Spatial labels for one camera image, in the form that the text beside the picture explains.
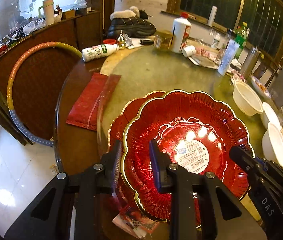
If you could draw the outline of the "gold jar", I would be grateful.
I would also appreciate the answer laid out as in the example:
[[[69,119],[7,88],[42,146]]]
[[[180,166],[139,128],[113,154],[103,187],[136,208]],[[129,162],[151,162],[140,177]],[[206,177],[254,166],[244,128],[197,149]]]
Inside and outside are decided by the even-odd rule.
[[[158,30],[154,34],[153,46],[161,50],[169,50],[172,42],[173,34],[167,30]]]

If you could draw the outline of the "red packet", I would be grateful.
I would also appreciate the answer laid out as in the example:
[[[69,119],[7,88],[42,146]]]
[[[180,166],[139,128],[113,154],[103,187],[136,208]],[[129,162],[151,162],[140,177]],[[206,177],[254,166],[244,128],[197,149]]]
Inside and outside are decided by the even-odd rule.
[[[107,81],[110,82],[112,93],[121,77],[121,75],[106,76],[94,73],[69,112],[66,124],[96,131],[98,107],[105,84]]]

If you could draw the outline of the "plate of snacks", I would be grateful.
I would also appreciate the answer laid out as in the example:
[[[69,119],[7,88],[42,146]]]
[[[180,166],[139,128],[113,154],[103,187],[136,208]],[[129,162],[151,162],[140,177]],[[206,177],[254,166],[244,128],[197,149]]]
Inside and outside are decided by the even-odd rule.
[[[259,96],[261,96],[264,99],[270,99],[271,98],[270,92],[268,91],[268,89],[265,87],[265,85],[259,79],[257,79],[255,76],[251,75],[250,81],[251,81],[253,88],[255,89],[257,94],[259,94]]]

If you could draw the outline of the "green soda bottle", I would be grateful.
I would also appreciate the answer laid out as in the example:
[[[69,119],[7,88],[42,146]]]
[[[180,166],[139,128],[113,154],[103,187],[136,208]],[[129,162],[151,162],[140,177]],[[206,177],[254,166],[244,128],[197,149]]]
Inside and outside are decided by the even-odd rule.
[[[239,48],[237,49],[236,53],[235,53],[235,59],[239,59],[244,46],[246,44],[246,40],[247,40],[247,24],[246,22],[243,22],[242,25],[235,31],[236,33],[236,38],[235,38],[235,42],[237,44],[239,44]]]

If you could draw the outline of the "white carton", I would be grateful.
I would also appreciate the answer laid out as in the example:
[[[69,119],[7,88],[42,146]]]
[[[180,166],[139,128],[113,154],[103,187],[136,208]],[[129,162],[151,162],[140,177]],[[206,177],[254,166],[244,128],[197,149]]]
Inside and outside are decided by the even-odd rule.
[[[218,73],[222,76],[224,76],[231,64],[231,62],[233,61],[233,58],[236,54],[236,51],[239,48],[239,44],[237,42],[235,42],[234,40],[229,40],[229,43],[227,45],[227,48],[224,52],[224,55],[221,59],[221,63],[217,69]]]

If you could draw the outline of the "small glass perfume bottle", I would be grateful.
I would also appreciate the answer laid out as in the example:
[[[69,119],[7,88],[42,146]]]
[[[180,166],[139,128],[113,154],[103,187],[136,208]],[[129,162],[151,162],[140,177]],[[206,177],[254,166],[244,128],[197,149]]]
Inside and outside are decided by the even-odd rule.
[[[117,38],[117,45],[119,47],[119,50],[126,48],[125,34],[122,30],[120,31],[119,37]]]

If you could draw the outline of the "white foam bowl on plates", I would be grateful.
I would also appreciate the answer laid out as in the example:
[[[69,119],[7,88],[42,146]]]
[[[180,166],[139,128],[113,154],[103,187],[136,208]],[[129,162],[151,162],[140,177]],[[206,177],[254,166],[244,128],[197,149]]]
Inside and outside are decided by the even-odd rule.
[[[270,122],[278,130],[281,130],[280,121],[274,109],[272,109],[272,107],[266,102],[262,103],[262,107],[263,107],[263,112],[261,113],[260,118],[265,129],[268,128],[268,123]]]

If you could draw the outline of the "steel thermos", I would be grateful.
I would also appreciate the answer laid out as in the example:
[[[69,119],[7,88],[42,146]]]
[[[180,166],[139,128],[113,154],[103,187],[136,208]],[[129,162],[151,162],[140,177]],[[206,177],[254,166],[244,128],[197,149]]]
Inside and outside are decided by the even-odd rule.
[[[259,55],[260,51],[258,48],[252,47],[240,69],[240,74],[244,79],[248,79],[251,75],[251,72],[258,61]]]

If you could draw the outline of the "white liquor bottle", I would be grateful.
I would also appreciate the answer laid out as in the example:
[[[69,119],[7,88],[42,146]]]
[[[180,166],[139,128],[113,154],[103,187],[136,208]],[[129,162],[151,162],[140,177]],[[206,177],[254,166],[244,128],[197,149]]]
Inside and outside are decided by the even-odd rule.
[[[182,49],[186,47],[191,31],[191,23],[188,17],[188,13],[182,12],[180,17],[173,21],[171,50],[174,53],[181,53]]]

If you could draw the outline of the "magazine under plates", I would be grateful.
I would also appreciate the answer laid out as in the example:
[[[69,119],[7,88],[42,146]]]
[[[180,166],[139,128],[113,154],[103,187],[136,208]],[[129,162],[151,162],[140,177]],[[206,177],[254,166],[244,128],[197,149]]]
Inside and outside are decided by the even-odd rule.
[[[158,222],[130,206],[121,209],[112,223],[137,239],[144,239],[147,235],[151,235],[159,226]]]

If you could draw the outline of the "white milk bottle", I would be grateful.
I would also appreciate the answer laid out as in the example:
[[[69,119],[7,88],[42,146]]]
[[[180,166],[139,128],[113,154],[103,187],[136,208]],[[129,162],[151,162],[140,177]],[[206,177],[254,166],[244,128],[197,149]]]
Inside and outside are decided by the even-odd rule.
[[[107,57],[119,50],[117,44],[100,44],[85,48],[82,50],[82,59],[84,62],[89,62],[102,57]]]

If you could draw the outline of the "clear plastic bottle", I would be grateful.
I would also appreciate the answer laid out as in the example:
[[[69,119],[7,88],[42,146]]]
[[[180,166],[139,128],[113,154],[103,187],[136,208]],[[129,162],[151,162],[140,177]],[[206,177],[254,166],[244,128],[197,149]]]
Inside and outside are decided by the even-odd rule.
[[[216,32],[214,30],[212,30],[210,35],[213,37],[213,40],[212,40],[212,43],[211,43],[211,48],[212,49],[217,49],[218,45],[220,43],[221,35],[220,35],[220,33]]]

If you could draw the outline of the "hula hoop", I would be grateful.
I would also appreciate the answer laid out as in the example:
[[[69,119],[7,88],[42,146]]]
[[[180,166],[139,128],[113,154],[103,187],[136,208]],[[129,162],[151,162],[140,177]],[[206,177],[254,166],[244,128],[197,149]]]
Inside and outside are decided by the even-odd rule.
[[[7,84],[7,105],[13,123],[30,141],[54,145],[58,97],[81,57],[69,44],[45,42],[28,49],[14,64]]]

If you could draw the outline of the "red gold-rimmed plate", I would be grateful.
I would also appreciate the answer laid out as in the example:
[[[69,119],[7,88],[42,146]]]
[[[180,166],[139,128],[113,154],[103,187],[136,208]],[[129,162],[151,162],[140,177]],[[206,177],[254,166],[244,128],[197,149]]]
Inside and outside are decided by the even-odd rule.
[[[123,133],[121,175],[138,209],[150,219],[167,222],[171,196],[157,191],[149,144],[195,174],[214,173],[238,199],[248,192],[246,173],[229,157],[233,146],[254,150],[245,124],[225,102],[205,92],[173,90],[148,99]]]

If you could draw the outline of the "white foam bowl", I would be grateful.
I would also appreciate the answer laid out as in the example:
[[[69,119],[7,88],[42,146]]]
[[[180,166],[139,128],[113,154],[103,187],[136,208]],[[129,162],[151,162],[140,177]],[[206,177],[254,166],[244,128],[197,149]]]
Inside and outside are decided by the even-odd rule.
[[[268,123],[270,122],[278,130],[281,130],[280,121],[274,109],[272,109],[272,107],[266,102],[262,103],[262,107],[263,107],[263,112],[261,113],[260,118],[265,129],[268,128]]]
[[[271,122],[262,137],[262,150],[265,158],[283,167],[283,135]]]

